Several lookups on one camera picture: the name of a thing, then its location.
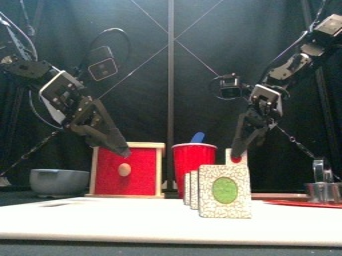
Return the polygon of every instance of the blue object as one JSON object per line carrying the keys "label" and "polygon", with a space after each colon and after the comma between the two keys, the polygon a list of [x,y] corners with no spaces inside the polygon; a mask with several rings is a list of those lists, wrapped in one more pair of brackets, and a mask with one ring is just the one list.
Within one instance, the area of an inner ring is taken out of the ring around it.
{"label": "blue object", "polygon": [[194,135],[194,137],[192,137],[190,143],[202,143],[202,142],[203,142],[203,138],[204,138],[204,133],[203,133],[203,132],[198,132],[198,133]]}

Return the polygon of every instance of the cable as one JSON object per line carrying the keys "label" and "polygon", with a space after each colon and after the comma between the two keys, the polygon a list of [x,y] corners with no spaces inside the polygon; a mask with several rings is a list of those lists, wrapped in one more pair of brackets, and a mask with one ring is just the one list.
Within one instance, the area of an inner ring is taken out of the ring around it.
{"label": "cable", "polygon": [[31,41],[29,37],[27,36],[27,34],[23,32],[23,30],[16,26],[16,24],[11,21],[11,19],[4,15],[3,12],[0,12],[0,15],[3,15],[3,17],[7,19],[8,23],[15,27],[15,29],[19,31],[19,33],[21,34],[21,36],[25,38],[25,40],[28,41],[28,44],[31,46],[32,49],[32,55],[35,58],[35,61],[37,61],[37,51],[36,51],[36,47],[33,45],[33,42]]}

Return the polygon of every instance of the red cup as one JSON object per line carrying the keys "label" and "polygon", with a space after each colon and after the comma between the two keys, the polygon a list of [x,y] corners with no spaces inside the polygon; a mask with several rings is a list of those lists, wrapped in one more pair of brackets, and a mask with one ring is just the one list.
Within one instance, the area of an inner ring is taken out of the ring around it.
{"label": "red cup", "polygon": [[217,146],[204,143],[183,143],[172,146],[174,168],[179,198],[184,195],[184,175],[202,164],[215,164]]}

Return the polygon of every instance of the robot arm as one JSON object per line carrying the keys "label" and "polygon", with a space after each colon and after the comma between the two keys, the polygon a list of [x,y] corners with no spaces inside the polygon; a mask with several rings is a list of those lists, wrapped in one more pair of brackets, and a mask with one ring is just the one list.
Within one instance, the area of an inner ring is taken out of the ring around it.
{"label": "robot arm", "polygon": [[342,16],[329,16],[301,40],[301,52],[279,67],[271,68],[257,84],[246,113],[241,114],[231,146],[231,157],[239,158],[250,144],[261,144],[265,135],[283,115],[286,88],[325,63],[341,48]]}
{"label": "robot arm", "polygon": [[1,72],[19,79],[39,93],[54,120],[66,130],[84,136],[91,146],[103,146],[120,156],[128,157],[131,152],[127,142],[100,100],[92,99],[86,92],[86,86],[71,74],[60,71],[47,61],[32,58],[12,31],[13,26],[0,16]]}

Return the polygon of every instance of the white table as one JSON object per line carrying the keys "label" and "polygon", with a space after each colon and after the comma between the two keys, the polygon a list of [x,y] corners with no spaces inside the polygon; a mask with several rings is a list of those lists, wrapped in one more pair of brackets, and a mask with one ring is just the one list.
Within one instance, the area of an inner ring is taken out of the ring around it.
{"label": "white table", "polygon": [[202,218],[179,199],[91,197],[4,206],[0,217],[16,220],[0,239],[342,247],[342,209],[263,201],[251,219]]}

